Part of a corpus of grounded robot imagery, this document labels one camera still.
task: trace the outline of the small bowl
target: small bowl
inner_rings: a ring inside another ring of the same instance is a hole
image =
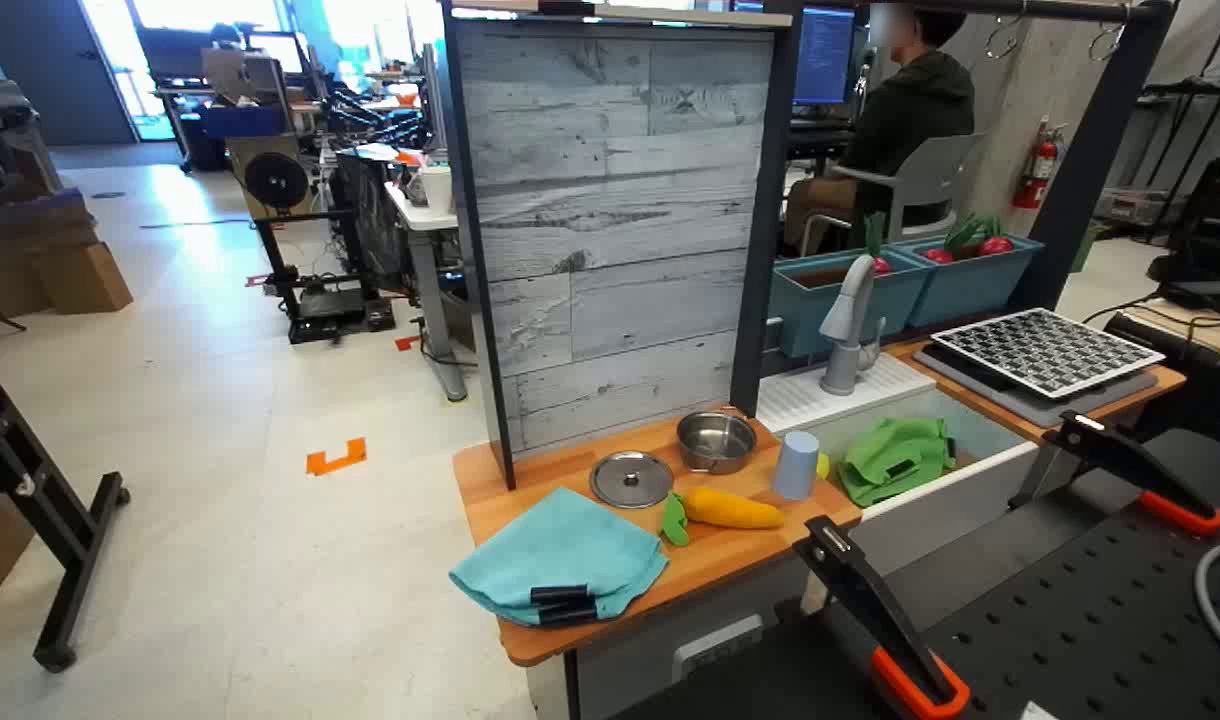
[[[678,420],[678,453],[713,476],[741,474],[755,453],[755,429],[730,412],[688,412]]]

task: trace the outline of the red fire extinguisher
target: red fire extinguisher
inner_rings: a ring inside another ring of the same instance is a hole
[[[1058,159],[1058,135],[1056,135],[1056,127],[1048,127],[1048,120],[1039,120],[1030,156],[1025,159],[1025,174],[1019,174],[1017,194],[1012,194],[1012,210],[1039,210],[1042,206],[1056,159]]]

